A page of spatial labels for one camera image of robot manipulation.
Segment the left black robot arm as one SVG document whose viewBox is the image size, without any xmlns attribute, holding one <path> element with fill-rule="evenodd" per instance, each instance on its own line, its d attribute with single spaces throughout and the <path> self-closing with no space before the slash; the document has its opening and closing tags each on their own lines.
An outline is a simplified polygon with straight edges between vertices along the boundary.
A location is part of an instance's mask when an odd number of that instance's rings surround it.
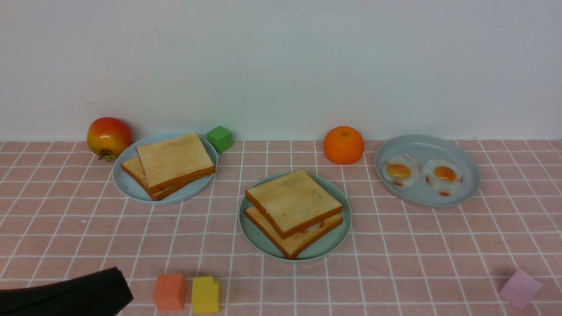
<svg viewBox="0 0 562 316">
<path fill-rule="evenodd" d="M 36 287 L 2 289 L 3 316 L 116 316 L 134 300 L 123 273 L 112 267 Z"/>
</svg>

